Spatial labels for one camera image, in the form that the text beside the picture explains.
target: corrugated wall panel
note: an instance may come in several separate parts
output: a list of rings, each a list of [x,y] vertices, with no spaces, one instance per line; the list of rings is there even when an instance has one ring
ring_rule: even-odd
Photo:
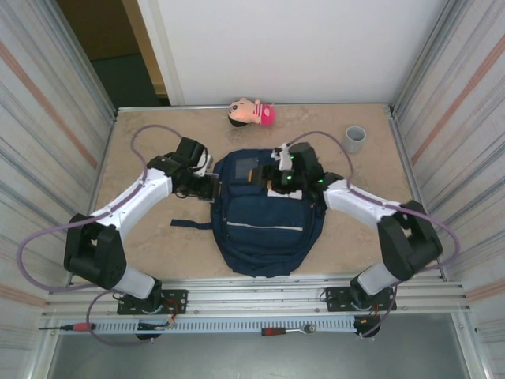
[[[87,212],[114,109],[54,2],[0,2],[0,377],[24,372],[46,293],[17,271],[17,244]],[[28,245],[39,281],[62,285],[65,233]]]
[[[497,377],[505,375],[504,25],[503,0],[465,1],[416,88],[395,105],[428,210],[461,239],[447,272],[467,290]]]

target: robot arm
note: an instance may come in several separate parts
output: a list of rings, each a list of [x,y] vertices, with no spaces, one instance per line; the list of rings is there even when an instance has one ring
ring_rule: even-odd
[[[425,213],[416,201],[403,205],[355,186],[348,187],[342,176],[324,172],[306,142],[283,144],[274,149],[272,157],[279,164],[255,168],[249,176],[250,182],[278,193],[302,190],[314,201],[323,201],[329,209],[344,212],[377,229],[382,262],[367,268],[350,283],[353,303],[358,309],[369,308],[389,286],[409,280],[442,253],[430,222],[387,207],[394,205]]]
[[[207,175],[211,157],[200,143],[183,137],[177,151],[157,156],[126,191],[90,216],[75,215],[71,222],[105,217],[70,229],[65,247],[65,269],[105,289],[115,289],[144,300],[143,309],[158,308],[161,299],[159,280],[126,263],[122,241],[133,226],[171,193],[182,193],[211,201],[218,183]],[[134,196],[131,194],[141,185]]]

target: screwdriver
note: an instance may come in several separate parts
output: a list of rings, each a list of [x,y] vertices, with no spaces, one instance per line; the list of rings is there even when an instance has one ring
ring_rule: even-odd
[[[39,330],[49,330],[49,329],[59,329],[59,330],[71,330],[73,332],[89,332],[89,330],[95,330],[96,324],[91,323],[89,325],[91,328],[88,327],[88,324],[85,322],[80,322],[78,324],[70,324],[70,325],[63,325],[63,326],[57,326],[56,328],[39,328]]]

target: dark floor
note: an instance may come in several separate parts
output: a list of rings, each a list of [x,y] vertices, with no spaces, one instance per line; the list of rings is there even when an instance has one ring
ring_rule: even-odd
[[[466,379],[450,314],[391,315],[375,340],[349,332],[262,337],[179,334],[108,347],[88,335],[58,341],[49,378]]]
[[[156,96],[141,54],[100,59],[92,65],[116,109],[170,105]]]

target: plush doll head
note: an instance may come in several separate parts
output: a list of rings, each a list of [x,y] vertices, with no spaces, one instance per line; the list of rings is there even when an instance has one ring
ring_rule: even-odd
[[[270,126],[274,122],[274,108],[262,104],[259,100],[254,103],[242,97],[232,102],[228,109],[228,119],[235,127],[246,126],[250,123]]]

